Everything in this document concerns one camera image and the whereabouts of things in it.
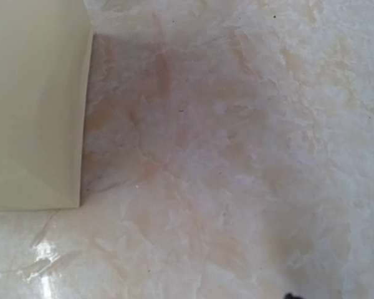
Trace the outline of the beige paper bag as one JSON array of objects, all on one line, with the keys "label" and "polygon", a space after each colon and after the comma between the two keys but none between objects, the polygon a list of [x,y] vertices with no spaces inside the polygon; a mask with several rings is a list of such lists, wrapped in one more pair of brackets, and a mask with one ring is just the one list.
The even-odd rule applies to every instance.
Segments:
[{"label": "beige paper bag", "polygon": [[0,211],[79,206],[92,41],[83,1],[0,1]]}]

